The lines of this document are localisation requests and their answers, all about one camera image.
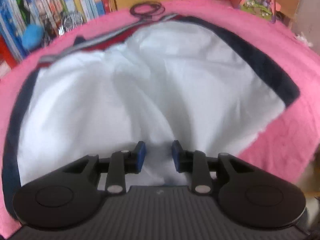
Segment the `garment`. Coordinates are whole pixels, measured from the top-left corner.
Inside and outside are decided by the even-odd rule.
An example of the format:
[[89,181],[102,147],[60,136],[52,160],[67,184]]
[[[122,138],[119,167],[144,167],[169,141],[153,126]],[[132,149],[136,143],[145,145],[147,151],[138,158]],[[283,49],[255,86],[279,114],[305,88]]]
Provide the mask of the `garment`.
[[290,77],[234,33],[167,16],[40,59],[12,112],[3,160],[5,204],[21,186],[84,155],[108,157],[143,140],[131,185],[188,184],[173,140],[208,156],[237,155],[298,96]]

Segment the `pink surface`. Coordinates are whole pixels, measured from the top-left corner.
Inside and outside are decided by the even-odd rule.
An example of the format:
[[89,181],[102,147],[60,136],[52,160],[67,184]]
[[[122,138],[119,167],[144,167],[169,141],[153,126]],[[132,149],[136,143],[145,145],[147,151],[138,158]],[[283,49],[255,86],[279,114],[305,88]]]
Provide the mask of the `pink surface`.
[[[299,86],[301,96],[243,153],[241,158],[283,179],[295,181],[313,156],[320,142],[320,57],[297,41],[281,23],[234,10],[214,0],[176,0],[165,2],[166,14],[194,15],[233,31],[270,55]],[[40,56],[59,53],[73,44],[76,35],[97,36],[137,19],[128,10],[92,20],[56,39],[49,47],[31,54],[0,81],[0,155],[9,117],[16,96]],[[0,234],[9,237],[19,224],[7,213],[0,193]]]

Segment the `navy blue trim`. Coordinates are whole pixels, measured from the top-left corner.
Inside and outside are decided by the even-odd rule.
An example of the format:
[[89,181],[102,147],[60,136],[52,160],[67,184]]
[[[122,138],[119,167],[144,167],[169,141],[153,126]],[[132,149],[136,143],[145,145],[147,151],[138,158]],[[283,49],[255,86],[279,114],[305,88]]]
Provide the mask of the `navy blue trim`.
[[273,59],[235,33],[192,16],[182,17],[179,20],[194,23],[213,31],[249,64],[263,82],[281,98],[286,107],[300,96],[297,85]]
[[2,165],[2,189],[4,204],[9,214],[17,218],[12,205],[14,194],[21,188],[20,175],[17,162],[20,127],[23,116],[29,107],[40,69],[30,73],[24,82],[12,110],[9,128],[4,143],[3,165]]

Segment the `pink blanket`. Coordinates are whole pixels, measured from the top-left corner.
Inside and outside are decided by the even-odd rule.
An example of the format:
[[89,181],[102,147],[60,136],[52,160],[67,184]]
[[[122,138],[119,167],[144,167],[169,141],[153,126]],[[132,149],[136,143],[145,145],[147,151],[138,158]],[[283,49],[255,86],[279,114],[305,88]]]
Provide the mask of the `pink blanket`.
[[[241,158],[288,181],[295,181],[320,142],[320,57],[297,41],[281,23],[271,24],[228,3],[215,0],[175,0],[163,3],[165,13],[193,15],[247,40],[273,58],[300,88],[301,96],[243,153]],[[49,47],[31,54],[0,81],[0,156],[15,99],[40,56],[59,53],[73,44],[77,35],[97,36],[137,21],[128,10],[92,20],[56,39]],[[0,192],[0,234],[9,237],[20,227],[7,213]]]

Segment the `black cable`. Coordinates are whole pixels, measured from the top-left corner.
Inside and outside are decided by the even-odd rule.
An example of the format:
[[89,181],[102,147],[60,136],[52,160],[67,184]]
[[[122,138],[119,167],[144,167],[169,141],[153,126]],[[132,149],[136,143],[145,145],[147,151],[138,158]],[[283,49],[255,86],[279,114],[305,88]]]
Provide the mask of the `black cable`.
[[[137,8],[145,5],[150,7],[149,11],[142,12],[142,13],[136,11]],[[164,11],[165,11],[165,8],[162,6],[160,2],[152,2],[152,1],[137,3],[130,8],[130,14],[135,17],[139,17],[141,20],[152,19],[153,16],[160,15],[164,13]]]

